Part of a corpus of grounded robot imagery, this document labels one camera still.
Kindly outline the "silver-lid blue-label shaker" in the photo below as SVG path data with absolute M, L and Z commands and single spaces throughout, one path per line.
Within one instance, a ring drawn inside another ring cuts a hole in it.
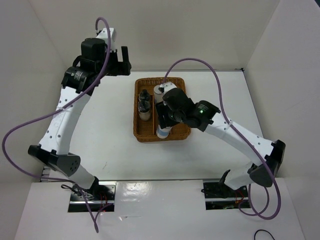
M 161 128 L 161 126 L 158 125 L 156 129 L 156 135 L 160 139 L 166 139 L 169 136 L 171 129 L 172 127 Z

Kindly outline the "white-lid blue-label shaker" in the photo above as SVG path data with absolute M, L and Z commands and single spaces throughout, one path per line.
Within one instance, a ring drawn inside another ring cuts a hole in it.
M 153 96 L 154 96 L 154 103 L 160 103 L 163 101 L 164 95 L 164 86 L 162 84 L 158 84 L 153 88 Z

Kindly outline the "black-lid seasoning jar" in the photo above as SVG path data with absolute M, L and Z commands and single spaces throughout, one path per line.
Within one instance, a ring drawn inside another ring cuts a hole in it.
M 151 104 L 147 100 L 141 100 L 137 105 L 139 117 L 142 121 L 148 121 L 151 117 Z

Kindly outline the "small black-lid spice jar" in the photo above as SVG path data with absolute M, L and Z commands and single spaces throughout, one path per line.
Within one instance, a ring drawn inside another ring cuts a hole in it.
M 151 99 L 151 95 L 148 93 L 148 91 L 146 89 L 143 89 L 139 96 L 138 96 L 139 101 L 150 101 Z

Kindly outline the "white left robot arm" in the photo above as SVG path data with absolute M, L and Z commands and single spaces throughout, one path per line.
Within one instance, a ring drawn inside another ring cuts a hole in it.
M 81 187 L 81 193 L 88 200 L 94 200 L 105 189 L 99 186 L 98 178 L 81 165 L 81 158 L 70 153 L 70 143 L 81 113 L 94 92 L 91 85 L 97 87 L 100 83 L 97 77 L 131 73 L 127 46 L 121 47 L 122 61 L 118 60 L 116 37 L 114 28 L 104 28 L 96 37 L 81 43 L 81 54 L 65 71 L 61 82 L 58 113 L 53 115 L 40 142 L 28 148 L 30 156 Z

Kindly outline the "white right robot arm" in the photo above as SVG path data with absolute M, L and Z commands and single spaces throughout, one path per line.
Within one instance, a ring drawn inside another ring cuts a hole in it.
M 225 119 L 221 110 L 208 101 L 194 103 L 174 83 L 154 88 L 155 109 L 158 117 L 156 135 L 169 136 L 172 127 L 185 124 L 192 129 L 213 135 L 247 156 L 250 162 L 240 168 L 227 170 L 220 179 L 219 191 L 231 196 L 237 189 L 255 183 L 270 188 L 283 160 L 286 145 L 281 140 L 260 137 L 231 119 Z

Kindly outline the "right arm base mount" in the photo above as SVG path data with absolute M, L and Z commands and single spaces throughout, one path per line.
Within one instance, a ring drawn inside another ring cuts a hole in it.
M 233 190 L 218 181 L 203 181 L 201 192 L 204 195 L 206 210 L 250 209 L 248 189 L 242 186 Z

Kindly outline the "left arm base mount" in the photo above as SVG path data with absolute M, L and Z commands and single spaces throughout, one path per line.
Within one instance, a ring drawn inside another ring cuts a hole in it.
M 106 189 L 103 192 L 98 193 L 97 196 L 92 196 L 84 192 L 91 211 L 94 213 L 98 211 L 114 212 L 117 183 L 115 181 L 101 181 L 99 184 L 104 186 Z M 68 205 L 69 213 L 88 212 L 86 202 L 77 188 L 74 186 L 70 187 L 65 184 L 62 184 L 61 188 L 70 190 L 70 199 Z

